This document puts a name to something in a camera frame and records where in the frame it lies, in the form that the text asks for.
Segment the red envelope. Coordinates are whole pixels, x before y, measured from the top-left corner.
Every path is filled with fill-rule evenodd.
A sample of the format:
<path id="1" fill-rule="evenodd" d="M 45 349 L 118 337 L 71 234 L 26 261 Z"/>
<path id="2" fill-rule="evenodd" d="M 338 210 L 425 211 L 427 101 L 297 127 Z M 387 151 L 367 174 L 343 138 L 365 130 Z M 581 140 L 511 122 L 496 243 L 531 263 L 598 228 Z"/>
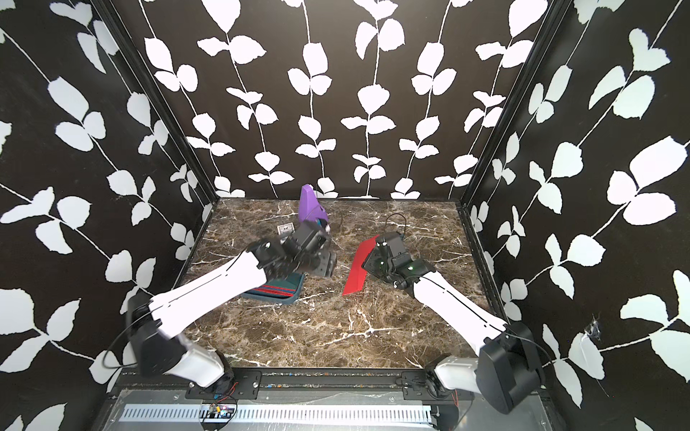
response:
<path id="1" fill-rule="evenodd" d="M 377 237 L 375 236 L 369 238 L 359 245 L 353 258 L 346 285 L 342 291 L 343 296 L 360 292 L 363 289 L 368 274 L 366 269 L 363 268 L 363 265 L 370 253 L 372 253 L 373 249 L 375 249 L 376 245 Z"/>
<path id="2" fill-rule="evenodd" d="M 249 294 L 254 296 L 264 296 L 272 299 L 287 300 L 298 296 L 299 291 L 296 289 L 284 289 L 281 287 L 261 286 L 249 291 Z"/>

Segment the teal plastic storage box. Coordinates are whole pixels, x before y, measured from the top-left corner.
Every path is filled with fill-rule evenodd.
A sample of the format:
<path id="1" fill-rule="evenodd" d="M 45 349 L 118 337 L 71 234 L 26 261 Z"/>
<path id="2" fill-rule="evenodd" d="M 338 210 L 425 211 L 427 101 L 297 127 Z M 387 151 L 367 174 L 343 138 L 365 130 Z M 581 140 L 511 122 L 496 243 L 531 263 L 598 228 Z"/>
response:
<path id="1" fill-rule="evenodd" d="M 260 287 L 242 293 L 241 296 L 279 305 L 291 305 L 300 297 L 304 282 L 304 274 L 292 273 L 286 278 L 269 280 Z"/>

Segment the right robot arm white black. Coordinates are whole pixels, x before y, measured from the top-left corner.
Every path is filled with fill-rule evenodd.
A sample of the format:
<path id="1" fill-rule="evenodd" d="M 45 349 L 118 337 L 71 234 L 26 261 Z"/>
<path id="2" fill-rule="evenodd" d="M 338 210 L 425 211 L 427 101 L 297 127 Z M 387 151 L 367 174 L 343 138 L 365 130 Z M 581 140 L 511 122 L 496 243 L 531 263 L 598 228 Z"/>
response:
<path id="1" fill-rule="evenodd" d="M 476 358 L 446 356 L 429 366 L 429 395 L 481 395 L 496 411 L 511 413 L 544 382 L 537 343 L 522 323 L 509 324 L 476 305 L 431 263 L 415 259 L 404 237 L 384 233 L 362 242 L 352 269 L 372 276 L 433 310 L 472 348 Z"/>

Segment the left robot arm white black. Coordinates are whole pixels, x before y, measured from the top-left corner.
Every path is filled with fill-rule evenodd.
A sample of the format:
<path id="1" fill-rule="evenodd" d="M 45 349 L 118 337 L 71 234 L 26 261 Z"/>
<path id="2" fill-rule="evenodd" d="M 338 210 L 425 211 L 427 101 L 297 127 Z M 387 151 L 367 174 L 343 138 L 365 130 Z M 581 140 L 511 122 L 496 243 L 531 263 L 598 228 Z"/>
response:
<path id="1" fill-rule="evenodd" d="M 263 238 L 232 261 L 167 293 L 129 299 L 126 329 L 135 366 L 143 377 L 172 375 L 210 388 L 233 380 L 226 359 L 201 348 L 183 332 L 194 321 L 247 291 L 293 273 L 332 276 L 336 255 L 318 222 L 305 221 L 290 235 Z"/>

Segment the small white card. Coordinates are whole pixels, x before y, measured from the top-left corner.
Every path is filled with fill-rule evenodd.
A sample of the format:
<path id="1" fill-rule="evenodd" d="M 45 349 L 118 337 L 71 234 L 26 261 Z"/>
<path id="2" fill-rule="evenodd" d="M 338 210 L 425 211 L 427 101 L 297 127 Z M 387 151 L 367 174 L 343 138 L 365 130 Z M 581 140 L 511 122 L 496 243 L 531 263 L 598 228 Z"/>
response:
<path id="1" fill-rule="evenodd" d="M 285 236 L 291 235 L 295 231 L 294 224 L 292 224 L 292 223 L 279 224 L 277 226 L 277 229 L 278 229 L 278 235 L 280 237 L 285 237 Z"/>

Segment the purple pyramid metronome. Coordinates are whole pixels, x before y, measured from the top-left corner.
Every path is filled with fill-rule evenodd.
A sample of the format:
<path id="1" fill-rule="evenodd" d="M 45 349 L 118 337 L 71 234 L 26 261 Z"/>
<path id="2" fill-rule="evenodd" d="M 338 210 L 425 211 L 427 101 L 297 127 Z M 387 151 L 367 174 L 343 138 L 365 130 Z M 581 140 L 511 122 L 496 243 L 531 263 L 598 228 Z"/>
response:
<path id="1" fill-rule="evenodd" d="M 314 188 L 309 184 L 303 185 L 300 191 L 298 221 L 300 223 L 305 221 L 315 222 L 324 229 L 328 229 L 329 226 L 328 214 L 318 201 Z"/>

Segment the small green circuit board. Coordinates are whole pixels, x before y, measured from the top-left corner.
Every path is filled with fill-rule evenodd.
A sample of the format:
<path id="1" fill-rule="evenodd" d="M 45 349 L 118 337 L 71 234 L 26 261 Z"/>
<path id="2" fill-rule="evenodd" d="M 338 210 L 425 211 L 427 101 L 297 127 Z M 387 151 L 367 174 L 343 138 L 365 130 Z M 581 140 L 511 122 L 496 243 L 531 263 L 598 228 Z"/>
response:
<path id="1" fill-rule="evenodd" d="M 201 419 L 203 422 L 223 422 L 228 421 L 235 415 L 235 407 L 227 404 L 211 404 L 208 405 Z"/>

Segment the black aluminium front rail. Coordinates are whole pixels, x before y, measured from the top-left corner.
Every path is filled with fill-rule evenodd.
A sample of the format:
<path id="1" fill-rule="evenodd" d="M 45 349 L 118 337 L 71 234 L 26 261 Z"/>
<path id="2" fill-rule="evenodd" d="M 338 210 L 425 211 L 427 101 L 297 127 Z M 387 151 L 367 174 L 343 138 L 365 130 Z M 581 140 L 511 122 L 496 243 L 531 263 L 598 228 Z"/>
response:
<path id="1" fill-rule="evenodd" d="M 115 389 L 181 390 L 191 400 L 221 400 L 226 395 L 236 400 L 257 400 L 270 391 L 393 391 L 404 400 L 449 403 L 471 400 L 474 394 L 465 390 L 443 389 L 422 369 L 350 369 L 350 368 L 269 368 L 236 367 L 234 379 L 203 389 L 197 384 L 172 375 L 147 378 L 134 371 L 124 371 Z"/>

